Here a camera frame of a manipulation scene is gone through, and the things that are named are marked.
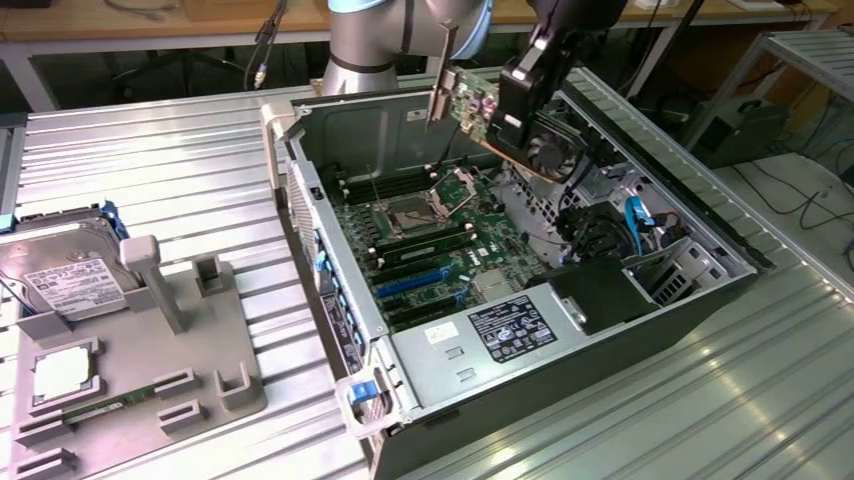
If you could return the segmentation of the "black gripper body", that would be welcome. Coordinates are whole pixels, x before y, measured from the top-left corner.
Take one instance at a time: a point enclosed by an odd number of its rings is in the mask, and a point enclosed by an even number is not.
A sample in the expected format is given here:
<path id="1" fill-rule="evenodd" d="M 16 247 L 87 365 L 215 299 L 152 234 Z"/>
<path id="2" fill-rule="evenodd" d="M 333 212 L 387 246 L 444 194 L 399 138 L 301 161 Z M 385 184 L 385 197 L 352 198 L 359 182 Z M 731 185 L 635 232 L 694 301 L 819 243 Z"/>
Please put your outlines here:
<path id="1" fill-rule="evenodd" d="M 611 28 L 626 0 L 528 0 L 544 31 L 596 31 Z"/>

